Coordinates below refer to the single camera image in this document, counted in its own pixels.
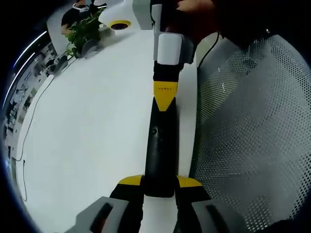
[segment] black cable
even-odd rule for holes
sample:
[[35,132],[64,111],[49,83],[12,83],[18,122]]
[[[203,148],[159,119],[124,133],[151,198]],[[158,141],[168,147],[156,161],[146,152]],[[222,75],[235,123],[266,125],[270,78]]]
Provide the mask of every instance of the black cable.
[[204,55],[204,57],[202,58],[202,60],[200,61],[200,64],[198,66],[198,69],[200,68],[200,66],[202,65],[204,59],[206,58],[206,56],[212,51],[212,49],[215,47],[215,45],[217,44],[218,40],[219,40],[219,36],[220,36],[220,31],[218,31],[218,34],[217,34],[217,38],[216,38],[216,41],[215,43],[212,45],[212,47],[210,47],[210,49],[206,52],[206,54]]
[[[23,144],[22,144],[22,147],[21,147],[21,156],[19,159],[16,159],[14,157],[12,157],[13,160],[15,160],[16,162],[20,162],[22,157],[23,157],[23,152],[24,152],[24,144],[25,144],[25,141],[26,141],[26,138],[27,138],[27,135],[28,135],[28,132],[29,132],[29,129],[30,129],[30,126],[31,126],[31,123],[33,121],[33,118],[34,118],[34,115],[35,115],[35,109],[37,107],[37,104],[41,98],[41,96],[43,95],[43,93],[48,89],[48,87],[51,85],[51,83],[53,82],[54,80],[54,77],[52,78],[51,82],[44,88],[44,90],[41,92],[37,102],[35,103],[35,107],[34,107],[34,111],[33,111],[33,115],[31,116],[31,120],[30,120],[30,123],[29,123],[29,126],[28,126],[28,129],[27,129],[27,132],[26,132],[26,135],[25,135],[25,138],[24,138],[24,141],[23,141]],[[23,198],[23,196],[21,195],[21,198],[23,199],[24,202],[27,201],[27,190],[26,190],[26,183],[25,183],[25,160],[23,160],[23,181],[24,181],[24,188],[25,188],[25,199]]]
[[22,144],[22,147],[21,147],[21,157],[19,159],[16,159],[14,157],[12,157],[12,159],[14,159],[16,162],[20,162],[22,157],[23,157],[23,152],[24,152],[24,144],[25,144],[25,141],[26,141],[26,138],[27,138],[27,135],[28,135],[28,132],[29,132],[29,129],[30,129],[30,126],[31,126],[31,123],[33,121],[33,118],[34,118],[34,115],[35,115],[35,109],[37,107],[37,104],[41,98],[41,96],[43,95],[43,93],[48,89],[48,87],[51,85],[51,83],[53,82],[54,78],[52,78],[51,82],[46,86],[46,88],[42,91],[42,93],[40,94],[37,102],[35,103],[35,107],[34,107],[34,111],[33,111],[33,115],[31,117],[31,120],[30,120],[30,123],[29,123],[29,126],[28,126],[28,129],[27,129],[27,132],[26,132],[26,135],[25,135],[25,138],[24,138],[24,141],[23,141],[23,144]]
[[25,160],[23,164],[23,180],[24,180],[24,188],[25,188],[25,199],[23,198],[23,195],[21,195],[21,198],[23,199],[24,202],[27,201],[27,190],[26,190],[26,183],[25,183]]

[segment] black shirt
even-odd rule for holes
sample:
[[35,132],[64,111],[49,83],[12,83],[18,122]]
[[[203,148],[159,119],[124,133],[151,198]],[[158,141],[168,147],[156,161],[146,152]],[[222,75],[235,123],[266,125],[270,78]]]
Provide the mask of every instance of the black shirt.
[[68,27],[70,28],[75,22],[80,22],[82,19],[89,17],[91,14],[97,12],[98,9],[93,4],[90,5],[90,8],[88,11],[81,13],[77,9],[71,8],[68,10],[62,18],[62,26],[65,24],[68,24]]

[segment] yellow label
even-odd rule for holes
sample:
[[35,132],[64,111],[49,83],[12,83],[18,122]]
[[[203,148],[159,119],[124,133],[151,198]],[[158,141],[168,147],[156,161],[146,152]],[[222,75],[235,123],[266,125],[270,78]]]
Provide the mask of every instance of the yellow label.
[[154,81],[154,96],[160,112],[165,112],[177,93],[178,82]]
[[200,182],[189,177],[177,176],[177,178],[181,188],[202,186]]
[[142,175],[129,176],[119,182],[119,184],[140,185]]

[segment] perforated metal panel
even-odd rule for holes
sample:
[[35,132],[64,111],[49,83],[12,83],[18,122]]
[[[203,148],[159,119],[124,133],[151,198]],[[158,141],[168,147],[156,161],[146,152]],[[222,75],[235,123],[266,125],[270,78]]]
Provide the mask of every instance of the perforated metal panel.
[[198,77],[190,175],[257,231],[293,218],[311,188],[311,73],[280,36],[221,46]]

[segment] white table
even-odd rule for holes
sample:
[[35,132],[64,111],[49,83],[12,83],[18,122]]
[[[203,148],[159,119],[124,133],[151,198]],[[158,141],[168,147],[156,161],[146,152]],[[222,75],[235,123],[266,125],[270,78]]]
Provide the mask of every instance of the white table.
[[[34,103],[51,82],[48,77],[24,119],[21,154]],[[179,174],[190,170],[196,120],[196,62],[180,74]],[[56,77],[42,95],[27,139],[27,209],[45,233],[64,232],[76,215],[118,181],[145,169],[153,100],[153,32],[122,37],[94,57],[80,59]],[[24,195],[22,163],[18,183]],[[145,197],[141,232],[173,232],[175,199]]]

